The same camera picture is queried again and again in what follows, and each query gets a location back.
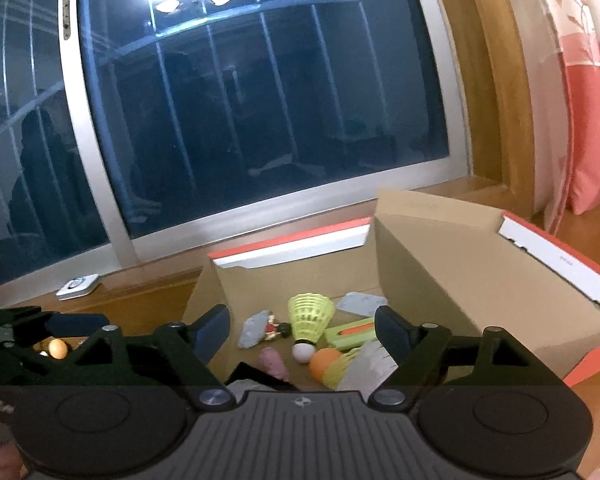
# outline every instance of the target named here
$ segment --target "wooden floor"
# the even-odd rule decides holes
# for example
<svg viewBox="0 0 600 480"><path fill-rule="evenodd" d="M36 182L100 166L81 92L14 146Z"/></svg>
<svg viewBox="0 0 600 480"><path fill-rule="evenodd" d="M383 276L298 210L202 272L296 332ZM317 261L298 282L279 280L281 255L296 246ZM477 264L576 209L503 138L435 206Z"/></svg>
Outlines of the wooden floor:
<svg viewBox="0 0 600 480"><path fill-rule="evenodd" d="M600 264L600 207L580 216L567 212L558 238ZM139 335L182 318L197 276L197 271L184 272L115 290L101 285L86 298L60 303L49 294L40 298L40 303L48 310L100 312L125 334Z"/></svg>

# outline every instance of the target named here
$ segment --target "pink curtain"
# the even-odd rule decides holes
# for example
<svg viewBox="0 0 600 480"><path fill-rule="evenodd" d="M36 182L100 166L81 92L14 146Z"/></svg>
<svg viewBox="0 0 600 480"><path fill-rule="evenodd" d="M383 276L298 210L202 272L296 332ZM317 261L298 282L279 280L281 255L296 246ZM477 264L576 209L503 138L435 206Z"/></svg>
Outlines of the pink curtain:
<svg viewBox="0 0 600 480"><path fill-rule="evenodd" d="M542 65L560 67L562 94L555 99L566 102L567 117L562 128L535 124L536 136L550 138L553 193L545 223L556 232L565 208L580 214L600 205L600 0L542 1L558 46Z"/></svg>

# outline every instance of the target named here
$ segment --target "pink object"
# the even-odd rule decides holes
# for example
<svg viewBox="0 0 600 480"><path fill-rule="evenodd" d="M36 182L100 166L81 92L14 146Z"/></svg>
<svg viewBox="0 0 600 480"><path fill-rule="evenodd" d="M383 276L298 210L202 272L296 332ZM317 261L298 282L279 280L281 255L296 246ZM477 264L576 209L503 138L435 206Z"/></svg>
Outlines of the pink object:
<svg viewBox="0 0 600 480"><path fill-rule="evenodd" d="M286 369L285 362L277 350L271 347L265 348L260 353L260 364L262 364L267 374L281 381L289 381L289 370Z"/></svg>

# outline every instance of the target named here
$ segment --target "window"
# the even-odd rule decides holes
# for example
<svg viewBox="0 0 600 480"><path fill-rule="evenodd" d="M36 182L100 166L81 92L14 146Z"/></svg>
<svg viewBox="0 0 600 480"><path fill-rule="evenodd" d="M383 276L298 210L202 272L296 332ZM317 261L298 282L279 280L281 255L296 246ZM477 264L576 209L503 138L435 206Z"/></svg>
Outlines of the window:
<svg viewBox="0 0 600 480"><path fill-rule="evenodd" d="M106 243L64 96L57 0L0 0L0 285Z"/></svg>
<svg viewBox="0 0 600 480"><path fill-rule="evenodd" d="M449 155L418 0L78 0L132 238Z"/></svg>

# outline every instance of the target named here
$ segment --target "yellow shuttlecock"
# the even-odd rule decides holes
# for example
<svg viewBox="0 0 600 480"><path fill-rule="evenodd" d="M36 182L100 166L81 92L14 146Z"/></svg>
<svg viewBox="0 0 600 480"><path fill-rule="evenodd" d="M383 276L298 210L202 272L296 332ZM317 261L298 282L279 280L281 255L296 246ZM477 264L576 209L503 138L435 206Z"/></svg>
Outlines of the yellow shuttlecock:
<svg viewBox="0 0 600 480"><path fill-rule="evenodd" d="M354 348L335 360L324 372L321 381L322 384L331 390L335 390L344 377L344 372L347 371L349 364L358 355L358 352L360 352L360 347Z"/></svg>
<svg viewBox="0 0 600 480"><path fill-rule="evenodd" d="M331 321L336 307L321 294L298 294L289 300L289 320L294 339L316 344Z"/></svg>

